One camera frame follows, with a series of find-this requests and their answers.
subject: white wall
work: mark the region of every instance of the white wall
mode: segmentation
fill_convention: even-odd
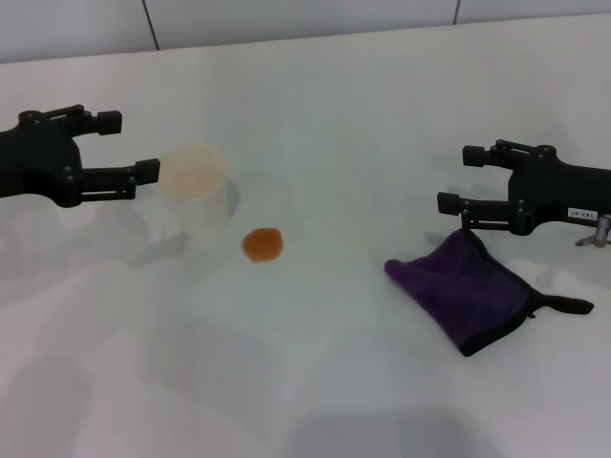
[[[162,49],[449,25],[456,0],[147,0]]]
[[[0,63],[155,48],[140,0],[0,1]]]
[[[457,24],[611,12],[611,0],[461,0]]]

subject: plastic cup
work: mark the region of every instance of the plastic cup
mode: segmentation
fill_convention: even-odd
[[[210,245],[227,228],[227,168],[221,153],[209,146],[188,146],[159,158],[158,189],[187,236]]]

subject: orange object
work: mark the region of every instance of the orange object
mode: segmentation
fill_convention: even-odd
[[[280,256],[284,247],[283,236],[278,229],[255,229],[242,241],[242,250],[253,262],[268,262]]]

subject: sticker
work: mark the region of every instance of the sticker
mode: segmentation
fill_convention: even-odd
[[[591,210],[581,210],[580,208],[569,208],[569,218],[590,219],[597,221],[599,213]]]

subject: black cloth edge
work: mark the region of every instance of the black cloth edge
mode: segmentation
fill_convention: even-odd
[[[522,285],[529,293],[529,300],[524,304],[522,310],[520,310],[520,312],[517,313],[513,318],[511,318],[507,323],[494,329],[480,332],[479,334],[476,334],[475,336],[472,336],[471,338],[467,339],[467,341],[465,341],[461,346],[459,346],[458,349],[464,356],[472,356],[474,353],[478,352],[482,348],[514,332],[520,327],[522,323],[524,323],[526,318],[534,318],[535,316],[533,315],[533,313],[543,306],[550,306],[556,309],[557,311],[563,313],[573,313],[578,315],[587,315],[594,308],[594,304],[588,301],[564,298],[560,296],[546,296],[544,294],[539,293],[530,284],[528,284],[514,272],[509,270],[507,267],[502,265],[500,262],[495,260],[490,255],[490,253],[488,253],[488,250],[486,250],[486,247],[484,246],[484,243],[481,241],[481,239],[476,236],[470,229],[463,228],[461,229],[461,231],[475,245],[484,260],[489,262],[497,269],[500,269],[505,272],[512,279]]]

